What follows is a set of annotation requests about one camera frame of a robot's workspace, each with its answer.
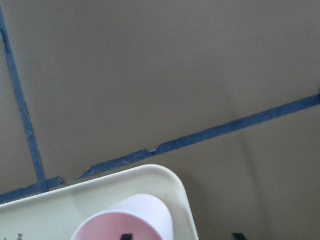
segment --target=plastic tray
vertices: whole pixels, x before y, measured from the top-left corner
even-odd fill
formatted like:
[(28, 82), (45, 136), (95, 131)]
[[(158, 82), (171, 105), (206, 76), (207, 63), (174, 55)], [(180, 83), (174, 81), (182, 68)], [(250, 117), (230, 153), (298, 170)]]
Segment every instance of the plastic tray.
[(0, 205), (0, 240), (70, 240), (90, 216), (135, 194), (161, 199), (175, 240), (198, 240), (185, 187), (171, 170), (144, 165)]

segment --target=cup rim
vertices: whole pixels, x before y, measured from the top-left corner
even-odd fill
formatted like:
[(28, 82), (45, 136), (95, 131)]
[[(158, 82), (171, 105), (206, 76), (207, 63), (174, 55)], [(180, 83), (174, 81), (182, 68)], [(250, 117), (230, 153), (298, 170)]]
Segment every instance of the cup rim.
[(74, 234), (71, 237), (71, 240), (74, 240), (74, 238), (76, 237), (76, 235), (78, 234), (78, 232), (80, 231), (80, 229), (85, 226), (88, 222), (90, 222), (91, 220), (101, 216), (101, 215), (109, 215), (109, 214), (125, 214), (125, 215), (130, 215), (134, 218), (137, 218), (141, 221), (143, 221), (145, 224), (147, 224), (150, 228), (152, 228), (156, 234), (160, 237), (161, 240), (168, 240), (163, 234), (162, 232), (160, 232), (159, 230), (157, 230), (153, 225), (151, 225), (146, 219), (144, 219), (142, 216), (140, 216), (139, 214), (136, 214), (134, 212), (128, 211), (128, 210), (104, 210), (101, 211), (99, 213), (96, 213), (95, 215), (91, 216), (90, 218), (88, 218), (86, 221), (84, 221), (78, 228), (77, 230), (74, 232)]

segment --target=blue tape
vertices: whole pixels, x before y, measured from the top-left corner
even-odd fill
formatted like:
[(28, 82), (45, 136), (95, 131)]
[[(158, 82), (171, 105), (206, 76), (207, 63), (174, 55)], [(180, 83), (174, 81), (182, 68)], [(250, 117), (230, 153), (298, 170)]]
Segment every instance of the blue tape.
[(222, 135), (226, 135), (241, 129), (252, 127), (254, 125), (261, 124), (289, 114), (293, 114), (317, 105), (320, 105), (320, 95), (318, 94), (252, 116), (232, 121), (221, 126), (213, 127), (189, 136), (165, 142), (152, 151), (141, 150), (118, 159), (113, 159), (107, 162), (94, 165), (78, 179), (87, 178), (93, 176), (96, 173), (103, 173), (106, 171), (117, 169), (127, 164), (133, 164), (156, 155), (164, 154)]
[[(60, 177), (55, 177), (46, 181), (49, 189), (58, 187), (62, 185), (64, 181)], [(38, 184), (31, 185), (27, 188), (20, 188), (18, 190), (10, 191), (5, 194), (0, 195), (0, 204), (4, 204), (16, 199), (26, 197), (28, 195), (36, 194), (41, 191)]]
[(29, 115), (27, 112), (25, 97), (24, 97), (24, 93), (22, 91), (15, 59), (14, 59), (13, 52), (12, 52), (12, 49), (10, 46), (8, 32), (7, 32), (5, 19), (4, 19), (4, 15), (2, 13), (1, 6), (0, 6), (0, 32), (1, 32), (1, 37), (2, 37), (3, 44), (4, 44), (4, 52), (5, 52), (6, 62), (8, 65), (13, 89), (14, 89), (15, 99), (17, 101), (18, 108), (20, 111), (24, 131), (27, 135), (27, 141), (28, 141), (29, 149), (31, 152), (32, 160), (33, 160), (33, 165), (35, 168), (36, 177), (38, 179), (38, 185), (39, 185), (40, 191), (42, 193), (45, 193), (48, 191), (45, 171), (44, 171), (43, 165), (40, 160), (37, 141), (36, 141), (36, 138), (35, 138), (34, 133), (32, 131), (32, 124), (31, 124), (31, 121), (30, 121), (30, 118), (29, 118)]

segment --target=pink cup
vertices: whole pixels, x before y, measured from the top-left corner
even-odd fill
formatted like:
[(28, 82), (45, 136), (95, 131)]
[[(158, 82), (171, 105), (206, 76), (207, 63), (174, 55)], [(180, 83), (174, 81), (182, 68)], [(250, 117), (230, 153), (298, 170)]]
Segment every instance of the pink cup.
[(86, 220), (71, 240), (174, 240), (172, 217), (157, 197), (138, 194)]

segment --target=printed design on tray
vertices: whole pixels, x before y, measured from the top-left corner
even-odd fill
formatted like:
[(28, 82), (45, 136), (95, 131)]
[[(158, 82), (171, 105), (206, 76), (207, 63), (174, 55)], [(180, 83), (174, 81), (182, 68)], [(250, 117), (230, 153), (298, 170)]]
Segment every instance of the printed design on tray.
[(21, 234), (21, 233), (19, 233), (19, 234), (18, 234), (18, 239), (17, 239), (17, 240), (23, 240), (23, 239), (22, 239), (22, 234)]

